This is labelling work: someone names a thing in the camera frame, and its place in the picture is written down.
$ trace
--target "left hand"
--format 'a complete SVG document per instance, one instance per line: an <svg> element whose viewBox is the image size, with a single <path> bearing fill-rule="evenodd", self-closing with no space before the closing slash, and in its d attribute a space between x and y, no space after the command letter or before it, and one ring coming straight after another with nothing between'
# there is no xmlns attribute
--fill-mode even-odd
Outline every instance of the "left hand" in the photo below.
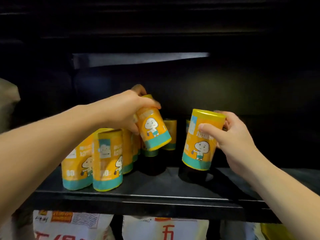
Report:
<svg viewBox="0 0 320 240"><path fill-rule="evenodd" d="M131 90L119 93L109 98L88 104L89 113L94 115L99 128L129 129L138 135L139 130L134 123L134 114L142 107L155 107L161 109L161 105L145 95L145 88L138 84Z"/></svg>

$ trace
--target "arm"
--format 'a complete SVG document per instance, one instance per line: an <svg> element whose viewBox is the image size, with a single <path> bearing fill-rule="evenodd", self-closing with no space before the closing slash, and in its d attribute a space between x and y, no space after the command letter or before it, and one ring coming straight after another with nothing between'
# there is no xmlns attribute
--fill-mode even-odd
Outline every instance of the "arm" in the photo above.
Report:
<svg viewBox="0 0 320 240"><path fill-rule="evenodd" d="M127 128L139 133L133 122L134 113L141 107L160 105L138 96L145 93L141 85L133 90L76 106L0 135L0 224L95 130Z"/></svg>
<svg viewBox="0 0 320 240"><path fill-rule="evenodd" d="M227 131L200 124L200 132L218 141L230 168L252 185L295 238L319 239L320 197L268 161L235 114L222 113Z"/></svg>

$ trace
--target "hand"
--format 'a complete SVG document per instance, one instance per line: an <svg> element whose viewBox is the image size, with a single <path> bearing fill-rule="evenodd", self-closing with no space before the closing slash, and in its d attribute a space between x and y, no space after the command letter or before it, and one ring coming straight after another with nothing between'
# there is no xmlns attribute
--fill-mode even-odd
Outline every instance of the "hand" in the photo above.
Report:
<svg viewBox="0 0 320 240"><path fill-rule="evenodd" d="M268 160L254 145L246 125L234 113L220 113L226 115L224 127L227 131L210 124L200 124L198 129L217 140L220 149L226 155L230 168L246 179L249 169L261 167L261 164Z"/></svg>
<svg viewBox="0 0 320 240"><path fill-rule="evenodd" d="M138 135L138 127L134 123L134 114L142 107L156 107L161 105L150 98L139 95L146 94L145 88L138 84L131 90L88 104L88 113L91 113L99 128L113 129L126 128Z"/></svg>

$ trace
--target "fingernail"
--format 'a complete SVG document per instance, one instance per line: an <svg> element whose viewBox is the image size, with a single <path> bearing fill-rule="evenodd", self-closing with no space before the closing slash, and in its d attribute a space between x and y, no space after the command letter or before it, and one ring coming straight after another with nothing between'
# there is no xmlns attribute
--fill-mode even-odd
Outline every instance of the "fingernail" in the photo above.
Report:
<svg viewBox="0 0 320 240"><path fill-rule="evenodd" d="M199 131L202 131L203 126L204 126L204 124L200 124L200 125L198 125L198 130L199 130Z"/></svg>

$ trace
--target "forearm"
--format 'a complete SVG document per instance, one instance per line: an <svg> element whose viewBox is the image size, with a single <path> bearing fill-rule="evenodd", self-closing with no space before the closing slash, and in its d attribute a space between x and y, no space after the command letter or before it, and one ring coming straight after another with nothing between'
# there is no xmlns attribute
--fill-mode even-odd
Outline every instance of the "forearm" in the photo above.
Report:
<svg viewBox="0 0 320 240"><path fill-rule="evenodd" d="M262 161L250 169L249 183L297 239L319 239L320 197L270 162Z"/></svg>
<svg viewBox="0 0 320 240"><path fill-rule="evenodd" d="M0 223L81 141L98 129L87 105L0 135Z"/></svg>

